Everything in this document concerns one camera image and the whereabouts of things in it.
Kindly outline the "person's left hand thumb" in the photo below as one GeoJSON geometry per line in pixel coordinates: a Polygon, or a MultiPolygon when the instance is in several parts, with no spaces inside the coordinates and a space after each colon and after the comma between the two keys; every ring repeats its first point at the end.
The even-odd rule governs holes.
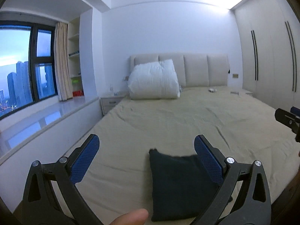
{"type": "Polygon", "coordinates": [[[144,225],[148,217],[146,209],[138,209],[117,217],[110,225],[144,225]]]}

